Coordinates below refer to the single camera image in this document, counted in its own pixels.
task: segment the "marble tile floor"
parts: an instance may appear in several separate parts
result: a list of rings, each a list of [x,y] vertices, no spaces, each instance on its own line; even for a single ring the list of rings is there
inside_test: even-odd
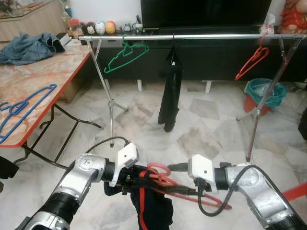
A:
[[[237,122],[236,116],[244,114],[243,89],[245,82],[214,82],[210,94],[204,93],[205,84],[184,81],[179,100],[180,111],[172,132],[166,133],[157,123],[164,84],[143,82],[143,91],[137,92],[133,81],[110,81],[111,94],[116,102],[128,107],[128,112],[115,108],[115,134],[134,142],[140,153],[140,164],[160,162],[172,164],[187,162],[199,153],[213,160],[238,164],[244,162],[253,125],[252,118]],[[307,94],[295,91],[287,84],[288,94],[281,106],[260,119],[252,161],[273,179],[281,191],[307,181],[307,146],[297,130]],[[109,112],[107,97],[97,80],[84,85],[70,104],[58,103],[74,116],[97,122],[103,130],[79,124],[59,162],[69,165],[95,143],[109,137]],[[37,147],[38,152],[54,158],[73,126],[73,121],[56,111],[49,127]],[[32,143],[40,130],[29,138]],[[93,153],[115,158],[122,143],[115,142],[111,149],[101,145]],[[0,149],[0,155],[13,161],[23,156],[21,149]],[[0,230],[12,230],[25,216],[37,211],[46,201],[64,173],[34,155],[20,163],[13,179],[2,180],[0,194]],[[186,173],[173,173],[179,183],[193,186]],[[225,192],[214,194],[224,198]],[[196,203],[173,199],[172,230],[230,229],[260,230],[261,225],[249,210],[245,198],[234,193],[230,200],[233,209],[214,218],[204,216]],[[307,200],[302,197],[292,202],[293,207],[307,222]],[[129,196],[107,197],[103,184],[93,184],[91,191],[71,224],[72,230],[136,230],[137,215]]]

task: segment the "black tv screen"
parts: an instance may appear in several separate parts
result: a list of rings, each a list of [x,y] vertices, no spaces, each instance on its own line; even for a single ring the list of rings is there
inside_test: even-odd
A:
[[[271,0],[141,0],[144,28],[261,25]]]

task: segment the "teal bin liner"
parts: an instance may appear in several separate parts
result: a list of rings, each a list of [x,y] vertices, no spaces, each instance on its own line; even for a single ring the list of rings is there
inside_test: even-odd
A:
[[[257,78],[249,82],[247,93],[257,104],[261,101],[271,81],[272,80],[266,78]],[[282,84],[277,83],[264,105],[266,107],[279,106],[286,96],[286,92],[286,88]]]

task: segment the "green hanger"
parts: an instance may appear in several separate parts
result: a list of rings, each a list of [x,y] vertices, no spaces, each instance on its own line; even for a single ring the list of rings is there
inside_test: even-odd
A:
[[[107,67],[105,67],[105,69],[104,69],[105,73],[110,73],[112,71],[115,71],[115,70],[123,67],[123,66],[126,66],[126,65],[130,64],[131,62],[135,61],[136,59],[138,59],[139,57],[143,56],[144,54],[146,54],[149,51],[149,46],[146,46],[146,45],[132,45],[132,46],[130,46],[128,43],[126,43],[124,41],[125,36],[127,36],[127,35],[123,36],[123,45],[125,45],[124,49],[122,51],[120,51],[118,54],[116,54],[116,56],[114,58],[111,59],[111,61],[107,65]],[[113,61],[115,61],[117,58],[119,58],[119,56],[127,57],[127,56],[133,54],[134,48],[143,48],[144,51],[140,55],[136,56],[134,59],[128,61],[127,63],[122,64],[121,66],[111,68],[111,64],[112,64]]]

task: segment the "clothes rack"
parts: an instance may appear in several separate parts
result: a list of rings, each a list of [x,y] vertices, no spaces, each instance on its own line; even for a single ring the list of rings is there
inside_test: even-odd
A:
[[[145,40],[213,40],[213,39],[259,39],[262,37],[262,34],[184,34],[184,35],[127,35],[125,36],[125,40],[133,40],[133,41],[145,41]],[[103,35],[98,35],[98,36],[89,36],[89,35],[82,35],[79,36],[79,40],[84,40],[87,42],[89,50],[92,54],[93,60],[95,67],[97,69],[97,72],[99,74],[100,80],[102,82],[102,85],[106,91],[106,94],[109,98],[109,108],[110,108],[110,117],[111,117],[111,136],[113,137],[113,106],[117,106],[125,111],[127,111],[126,108],[123,106],[116,104],[114,102],[114,99],[111,98],[108,87],[106,86],[106,82],[104,79],[104,76],[102,74],[102,71],[97,63],[97,57],[98,53],[101,47],[102,40],[122,40],[123,36],[103,36]],[[238,117],[236,120],[240,121],[243,118],[246,118],[250,115],[254,115],[254,128],[252,131],[252,135],[250,138],[250,144],[249,144],[249,149],[248,153],[246,155],[246,161],[250,162],[251,159],[251,154],[252,154],[252,149],[254,145],[254,140],[255,140],[255,135],[256,135],[256,130],[257,130],[257,125],[258,121],[261,116],[261,109],[263,108],[266,100],[271,94],[271,91],[274,89],[275,85],[279,81],[280,77],[284,73],[286,67],[288,66],[292,56],[294,55],[295,51],[297,50],[297,47],[301,43],[302,40],[307,39],[307,35],[305,34],[268,34],[265,36],[265,39],[278,39],[279,40],[279,45],[281,49],[281,58],[283,60],[280,68],[278,69],[275,77],[273,78],[272,82],[270,83],[270,86],[266,90],[262,100],[258,104],[257,107],[253,109],[253,111],[245,114],[242,117]],[[291,39],[295,40],[294,44],[290,47],[288,52],[286,53],[284,45],[283,45],[283,40],[284,39]],[[96,53],[94,53],[91,41],[97,40],[98,45],[96,49]]]

